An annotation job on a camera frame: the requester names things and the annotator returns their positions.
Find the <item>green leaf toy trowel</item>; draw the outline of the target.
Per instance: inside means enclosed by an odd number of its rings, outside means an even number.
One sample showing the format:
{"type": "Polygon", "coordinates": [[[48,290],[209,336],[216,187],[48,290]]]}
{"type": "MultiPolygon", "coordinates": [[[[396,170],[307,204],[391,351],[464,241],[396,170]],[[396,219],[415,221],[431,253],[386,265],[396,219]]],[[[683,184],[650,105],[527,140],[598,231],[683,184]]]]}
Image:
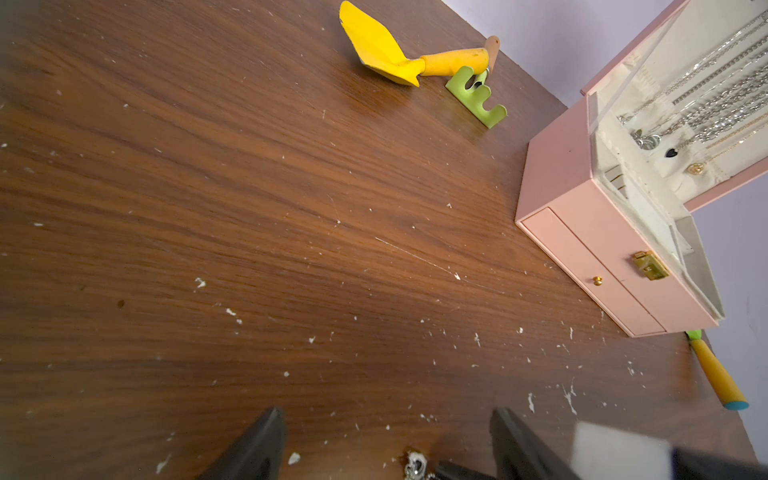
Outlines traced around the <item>green leaf toy trowel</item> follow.
{"type": "Polygon", "coordinates": [[[746,410],[746,397],[703,339],[703,332],[686,331],[686,336],[721,405],[730,411],[746,410]]]}

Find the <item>pink jewelry box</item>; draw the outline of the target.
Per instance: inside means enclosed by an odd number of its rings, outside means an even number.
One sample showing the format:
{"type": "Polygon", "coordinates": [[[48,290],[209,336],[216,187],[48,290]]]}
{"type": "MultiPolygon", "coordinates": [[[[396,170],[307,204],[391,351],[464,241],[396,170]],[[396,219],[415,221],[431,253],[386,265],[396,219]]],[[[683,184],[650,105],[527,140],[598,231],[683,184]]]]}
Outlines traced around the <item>pink jewelry box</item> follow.
{"type": "Polygon", "coordinates": [[[531,140],[515,219],[627,335],[713,328],[693,212],[766,170],[766,3],[675,1],[531,140]]]}

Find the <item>yellow toy shovel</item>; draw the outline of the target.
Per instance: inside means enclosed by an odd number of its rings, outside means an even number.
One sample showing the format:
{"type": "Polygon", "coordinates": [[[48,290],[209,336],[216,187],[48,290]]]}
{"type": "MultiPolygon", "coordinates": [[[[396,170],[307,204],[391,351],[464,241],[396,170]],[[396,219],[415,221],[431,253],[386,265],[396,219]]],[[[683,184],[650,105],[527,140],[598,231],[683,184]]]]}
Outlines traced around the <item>yellow toy shovel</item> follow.
{"type": "Polygon", "coordinates": [[[360,62],[400,85],[418,87],[421,76],[451,77],[463,67],[482,74],[493,69],[500,51],[500,39],[491,36],[483,47],[407,58],[389,30],[350,1],[341,3],[339,20],[360,62]]]}

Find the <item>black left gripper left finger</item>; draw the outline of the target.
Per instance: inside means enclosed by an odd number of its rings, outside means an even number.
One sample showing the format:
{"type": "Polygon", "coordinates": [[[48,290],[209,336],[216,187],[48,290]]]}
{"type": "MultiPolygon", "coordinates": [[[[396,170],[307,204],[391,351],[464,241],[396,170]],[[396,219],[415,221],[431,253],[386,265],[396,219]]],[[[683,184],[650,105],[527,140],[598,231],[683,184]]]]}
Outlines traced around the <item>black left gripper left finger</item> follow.
{"type": "Polygon", "coordinates": [[[275,480],[282,464],[285,438],[284,412],[279,407],[271,407],[198,478],[275,480]]]}

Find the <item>green toy rake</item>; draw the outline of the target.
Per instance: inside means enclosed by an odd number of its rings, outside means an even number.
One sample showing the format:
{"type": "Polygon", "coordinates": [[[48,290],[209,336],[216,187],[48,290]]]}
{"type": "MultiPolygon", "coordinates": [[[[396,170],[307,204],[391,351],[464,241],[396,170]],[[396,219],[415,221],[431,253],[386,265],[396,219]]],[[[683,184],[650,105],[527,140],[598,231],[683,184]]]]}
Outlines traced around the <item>green toy rake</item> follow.
{"type": "Polygon", "coordinates": [[[491,109],[484,106],[492,94],[486,82],[493,72],[500,44],[498,36],[491,36],[486,40],[484,48],[489,53],[489,64],[485,71],[473,74],[471,68],[465,66],[446,83],[447,90],[488,129],[496,126],[508,115],[507,109],[501,104],[491,109]]]}

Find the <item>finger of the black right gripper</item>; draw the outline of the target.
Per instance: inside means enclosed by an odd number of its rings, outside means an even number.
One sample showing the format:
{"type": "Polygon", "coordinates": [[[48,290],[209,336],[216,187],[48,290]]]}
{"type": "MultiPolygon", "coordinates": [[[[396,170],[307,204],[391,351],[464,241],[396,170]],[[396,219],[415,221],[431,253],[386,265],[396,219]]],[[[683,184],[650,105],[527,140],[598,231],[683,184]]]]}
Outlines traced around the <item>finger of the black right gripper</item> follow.
{"type": "Polygon", "coordinates": [[[729,460],[683,448],[672,453],[677,480],[767,480],[767,467],[729,460]]]}

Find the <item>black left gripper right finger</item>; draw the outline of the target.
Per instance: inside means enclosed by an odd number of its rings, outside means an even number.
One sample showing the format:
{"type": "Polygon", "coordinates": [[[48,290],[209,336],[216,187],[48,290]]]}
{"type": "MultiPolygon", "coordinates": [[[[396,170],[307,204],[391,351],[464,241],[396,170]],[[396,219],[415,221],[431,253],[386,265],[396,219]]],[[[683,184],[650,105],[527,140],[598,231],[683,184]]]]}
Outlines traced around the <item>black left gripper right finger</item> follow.
{"type": "Polygon", "coordinates": [[[579,478],[562,458],[508,408],[493,410],[490,434],[497,479],[579,478]]]}

